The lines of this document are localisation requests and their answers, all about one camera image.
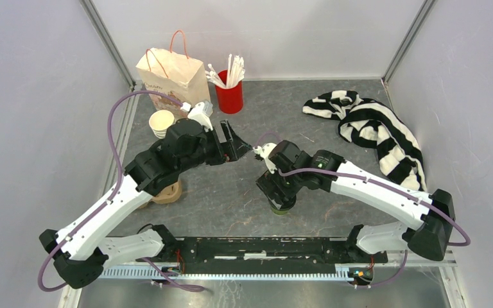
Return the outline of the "green paper coffee cup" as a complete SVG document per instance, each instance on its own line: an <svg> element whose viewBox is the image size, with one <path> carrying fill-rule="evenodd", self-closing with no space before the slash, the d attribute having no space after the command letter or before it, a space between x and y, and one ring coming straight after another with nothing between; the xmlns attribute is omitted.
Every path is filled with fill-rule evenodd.
<svg viewBox="0 0 493 308"><path fill-rule="evenodd" d="M277 208L273 205L270 208L271 208L272 212L278 216L285 215L291 210L291 207Z"/></svg>

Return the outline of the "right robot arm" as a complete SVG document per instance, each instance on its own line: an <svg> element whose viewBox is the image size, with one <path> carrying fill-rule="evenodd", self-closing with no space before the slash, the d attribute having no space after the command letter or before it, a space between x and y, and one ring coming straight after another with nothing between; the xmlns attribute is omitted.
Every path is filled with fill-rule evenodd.
<svg viewBox="0 0 493 308"><path fill-rule="evenodd" d="M303 189L347 196L385 212L395 223L359 225L349 234L346 256L361 262L387 250L409 250L431 261L442 261L455 215L452 196L441 189L426 193L375 176L327 150L309 155L290 141L254 148L267 170L256 184L276 214L285 214Z"/></svg>

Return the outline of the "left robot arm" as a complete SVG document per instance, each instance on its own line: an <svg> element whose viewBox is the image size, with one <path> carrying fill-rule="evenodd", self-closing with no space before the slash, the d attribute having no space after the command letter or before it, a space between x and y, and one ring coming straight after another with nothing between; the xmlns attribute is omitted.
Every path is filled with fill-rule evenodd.
<svg viewBox="0 0 493 308"><path fill-rule="evenodd" d="M226 141L198 121L181 119L163 139L135 156L106 192L87 212L61 230L47 229L39 240L64 283L74 289L95 281L104 270L128 261L156 257L171 260L175 238L166 227L126 237L109 233L129 214L178 181L181 173L207 164L217 166L244 157L252 146L242 140L228 121L221 121Z"/></svg>

